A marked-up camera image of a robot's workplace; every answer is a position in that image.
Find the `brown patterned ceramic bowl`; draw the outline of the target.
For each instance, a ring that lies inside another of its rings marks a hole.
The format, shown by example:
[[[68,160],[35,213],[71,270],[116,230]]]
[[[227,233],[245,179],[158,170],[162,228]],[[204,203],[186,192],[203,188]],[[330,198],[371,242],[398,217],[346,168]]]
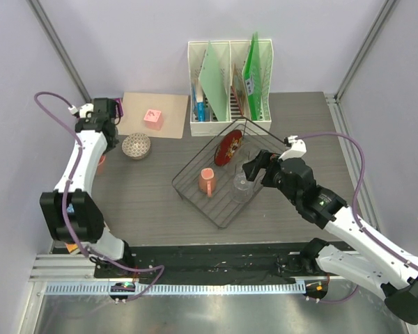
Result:
[[[150,154],[151,141],[145,134],[133,133],[123,140],[121,147],[125,156],[133,160],[141,160]]]

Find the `pink plastic tumbler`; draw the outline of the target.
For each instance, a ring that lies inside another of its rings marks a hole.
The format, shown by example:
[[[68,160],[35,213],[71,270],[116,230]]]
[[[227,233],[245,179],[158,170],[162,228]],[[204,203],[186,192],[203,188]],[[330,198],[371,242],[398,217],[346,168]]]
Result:
[[[103,173],[103,170],[105,169],[105,160],[106,160],[106,156],[102,155],[98,161],[96,175],[101,175]]]

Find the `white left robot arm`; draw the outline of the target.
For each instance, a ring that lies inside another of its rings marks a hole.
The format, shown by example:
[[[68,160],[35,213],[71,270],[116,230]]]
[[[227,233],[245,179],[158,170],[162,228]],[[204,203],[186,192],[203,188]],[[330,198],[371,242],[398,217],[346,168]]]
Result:
[[[45,107],[36,93],[36,104],[74,139],[68,164],[53,191],[40,196],[40,208],[53,240],[78,246],[85,257],[100,257],[121,278],[134,270],[134,260],[126,241],[113,236],[103,213],[92,199],[92,186],[98,165],[106,153],[118,144],[116,119],[120,104],[111,98],[95,98],[76,107],[67,104],[75,117],[74,126],[66,125]]]

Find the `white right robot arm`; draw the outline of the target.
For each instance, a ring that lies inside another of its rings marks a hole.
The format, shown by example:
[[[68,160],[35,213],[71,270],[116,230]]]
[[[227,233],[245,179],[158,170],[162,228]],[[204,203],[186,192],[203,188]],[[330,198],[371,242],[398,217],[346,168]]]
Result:
[[[261,150],[242,169],[249,181],[264,170],[263,186],[278,189],[303,219],[337,236],[359,253],[350,255],[314,238],[300,252],[304,272],[342,276],[381,298],[399,319],[418,324],[418,257],[361,220],[335,192],[317,184],[303,159],[284,159]]]

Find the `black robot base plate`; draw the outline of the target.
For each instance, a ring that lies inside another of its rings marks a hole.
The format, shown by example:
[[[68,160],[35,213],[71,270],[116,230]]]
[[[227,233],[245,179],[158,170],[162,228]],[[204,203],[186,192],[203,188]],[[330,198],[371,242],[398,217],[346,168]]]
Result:
[[[131,247],[133,273],[92,259],[95,278],[117,278],[149,284],[158,270],[158,285],[271,285],[293,283],[299,277],[325,276],[301,256],[307,242]]]

